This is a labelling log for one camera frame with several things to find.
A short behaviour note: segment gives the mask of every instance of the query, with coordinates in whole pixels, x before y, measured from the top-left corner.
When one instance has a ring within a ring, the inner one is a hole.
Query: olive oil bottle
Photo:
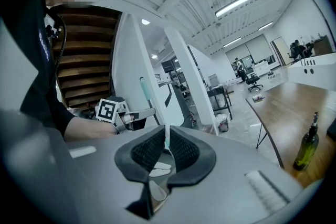
[[[315,112],[313,123],[310,126],[309,132],[303,136],[298,156],[294,162],[294,169],[303,170],[309,165],[315,150],[319,144],[319,136],[317,134],[317,119],[319,113]]]

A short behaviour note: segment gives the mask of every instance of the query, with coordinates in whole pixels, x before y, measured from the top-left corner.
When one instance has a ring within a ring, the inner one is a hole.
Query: trash bin
[[[218,114],[216,116],[216,121],[218,124],[218,129],[220,132],[225,133],[229,130],[229,125],[227,121],[227,115],[225,114]]]

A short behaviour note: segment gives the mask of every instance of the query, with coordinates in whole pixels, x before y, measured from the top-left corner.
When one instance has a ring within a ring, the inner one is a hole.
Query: person
[[[238,61],[238,58],[235,59],[237,64],[238,75],[242,78],[243,81],[246,80],[246,73],[243,64],[241,61]]]
[[[311,42],[306,44],[306,48],[303,51],[303,54],[305,58],[309,58],[314,55],[314,41],[312,40]]]
[[[299,53],[300,57],[302,59],[305,58],[304,57],[305,56],[304,51],[305,51],[306,48],[303,45],[300,45],[300,42],[297,39],[295,40],[295,46],[298,48],[298,53]]]
[[[38,70],[20,110],[45,127],[57,128],[66,141],[109,137],[117,134],[108,122],[86,120],[72,115],[57,100],[55,68],[51,57],[44,17],[48,6],[78,3],[78,0],[3,0],[2,19],[27,59]]]

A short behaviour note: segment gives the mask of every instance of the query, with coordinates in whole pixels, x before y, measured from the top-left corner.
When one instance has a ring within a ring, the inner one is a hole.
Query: fluorescent light
[[[270,22],[269,24],[260,27],[260,28],[258,29],[258,31],[263,30],[263,29],[266,28],[267,26],[270,26],[272,23],[273,23],[273,22]]]
[[[149,21],[147,21],[147,20],[145,20],[145,19],[142,19],[142,24],[144,24],[144,25],[148,25],[148,24],[150,24],[151,22],[149,22]]]
[[[242,39],[242,37],[238,37],[238,38],[235,39],[234,41],[231,41],[230,43],[224,45],[223,48],[225,48],[226,46],[229,46],[229,45],[231,45],[232,43],[234,43],[234,42],[236,42],[236,41],[238,41],[238,40],[241,40],[241,39]]]
[[[249,0],[235,0],[232,3],[228,4],[227,6],[221,8],[220,10],[216,11],[216,16],[219,17],[223,15],[224,13],[228,12],[229,10],[239,6],[240,4],[249,1]]]

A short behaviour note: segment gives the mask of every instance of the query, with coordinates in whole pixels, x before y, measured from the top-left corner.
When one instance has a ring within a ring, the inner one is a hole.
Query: white pillar
[[[183,40],[180,32],[174,27],[168,26],[164,29],[170,44],[173,47],[178,62],[183,70],[184,77],[188,83],[191,95],[195,102],[201,123],[210,124],[214,127],[218,135],[215,115],[212,110],[209,97],[203,85],[200,73],[197,70],[195,62]]]
[[[112,78],[116,96],[123,97],[130,110],[149,108],[140,84],[141,77],[146,82],[160,124],[166,124],[164,97],[160,96],[138,20],[134,15],[123,13],[115,39]],[[145,127],[155,125],[153,116],[147,118]]]

